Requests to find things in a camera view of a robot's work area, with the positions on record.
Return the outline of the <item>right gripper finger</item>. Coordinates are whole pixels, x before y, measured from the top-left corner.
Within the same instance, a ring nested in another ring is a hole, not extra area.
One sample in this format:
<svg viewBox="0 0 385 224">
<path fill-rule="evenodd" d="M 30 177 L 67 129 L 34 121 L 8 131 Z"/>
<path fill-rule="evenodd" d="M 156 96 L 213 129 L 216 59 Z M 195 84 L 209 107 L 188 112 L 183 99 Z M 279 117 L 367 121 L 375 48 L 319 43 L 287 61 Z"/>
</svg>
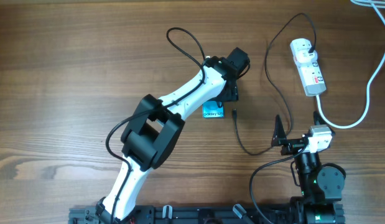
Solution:
<svg viewBox="0 0 385 224">
<path fill-rule="evenodd" d="M 287 144 L 287 135 L 282 125 L 281 117 L 277 114 L 275 118 L 274 133 L 271 140 L 271 146 L 283 146 Z"/>
<path fill-rule="evenodd" d="M 313 122 L 314 125 L 327 125 L 330 128 L 332 136 L 335 135 L 334 130 L 325 122 L 325 120 L 320 116 L 320 113 L 318 111 L 313 112 Z"/>
</svg>

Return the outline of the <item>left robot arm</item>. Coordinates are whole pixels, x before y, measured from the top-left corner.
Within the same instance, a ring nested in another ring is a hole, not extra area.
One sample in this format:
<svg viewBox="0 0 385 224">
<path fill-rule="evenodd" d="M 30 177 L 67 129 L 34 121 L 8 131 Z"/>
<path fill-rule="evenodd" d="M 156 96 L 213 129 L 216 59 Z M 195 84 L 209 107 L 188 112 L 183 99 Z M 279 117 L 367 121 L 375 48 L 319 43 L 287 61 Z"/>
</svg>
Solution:
<svg viewBox="0 0 385 224">
<path fill-rule="evenodd" d="M 209 100 L 236 101 L 236 81 L 250 59 L 235 48 L 227 57 L 207 57 L 186 84 L 160 98 L 148 94 L 133 115 L 122 122 L 122 166 L 107 197 L 96 204 L 102 223 L 126 223 L 150 171 L 172 153 L 186 119 Z"/>
</svg>

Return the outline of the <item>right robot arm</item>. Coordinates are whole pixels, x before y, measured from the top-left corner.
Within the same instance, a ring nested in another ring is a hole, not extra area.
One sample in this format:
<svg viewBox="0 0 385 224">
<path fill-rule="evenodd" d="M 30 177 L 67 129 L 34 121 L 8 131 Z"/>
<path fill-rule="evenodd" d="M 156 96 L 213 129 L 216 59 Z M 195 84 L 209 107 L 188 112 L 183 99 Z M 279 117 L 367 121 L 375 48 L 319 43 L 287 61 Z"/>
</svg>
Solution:
<svg viewBox="0 0 385 224">
<path fill-rule="evenodd" d="M 345 223 L 342 190 L 346 172 L 334 163 L 323 164 L 319 153 L 328 149 L 334 130 L 313 113 L 314 125 L 301 138 L 289 139 L 280 116 L 275 118 L 271 145 L 280 146 L 283 156 L 292 156 L 291 170 L 302 195 L 290 199 L 289 223 Z"/>
</svg>

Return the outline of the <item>smartphone with cyan screen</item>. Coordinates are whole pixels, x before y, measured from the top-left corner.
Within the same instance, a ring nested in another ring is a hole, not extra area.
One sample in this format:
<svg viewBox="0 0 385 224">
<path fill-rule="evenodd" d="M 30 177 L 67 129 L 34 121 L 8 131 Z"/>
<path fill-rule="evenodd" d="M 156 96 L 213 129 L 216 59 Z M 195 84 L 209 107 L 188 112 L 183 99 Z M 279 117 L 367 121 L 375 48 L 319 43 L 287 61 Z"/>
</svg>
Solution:
<svg viewBox="0 0 385 224">
<path fill-rule="evenodd" d="M 207 101 L 202 105 L 202 116 L 205 119 L 223 118 L 224 106 L 219 101 Z"/>
</svg>

